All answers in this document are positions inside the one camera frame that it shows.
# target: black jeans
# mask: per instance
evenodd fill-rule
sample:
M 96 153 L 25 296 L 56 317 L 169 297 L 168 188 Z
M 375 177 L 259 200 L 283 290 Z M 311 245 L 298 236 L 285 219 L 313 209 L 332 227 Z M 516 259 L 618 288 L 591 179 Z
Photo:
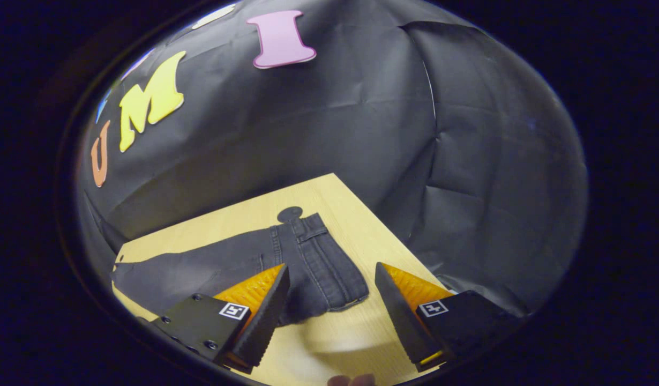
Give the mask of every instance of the black jeans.
M 361 272 L 317 213 L 182 254 L 118 263 L 111 277 L 124 295 L 162 315 L 192 293 L 215 296 L 281 263 L 289 267 L 291 286 L 280 325 L 344 310 L 367 298 Z

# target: finger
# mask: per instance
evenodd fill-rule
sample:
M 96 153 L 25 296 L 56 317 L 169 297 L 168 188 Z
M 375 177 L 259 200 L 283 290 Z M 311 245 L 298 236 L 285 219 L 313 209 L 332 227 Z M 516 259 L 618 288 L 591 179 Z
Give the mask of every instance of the finger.
M 351 379 L 345 375 L 337 375 L 327 380 L 327 386 L 349 386 Z
M 359 375 L 349 383 L 349 386 L 375 386 L 375 376 L 373 374 Z

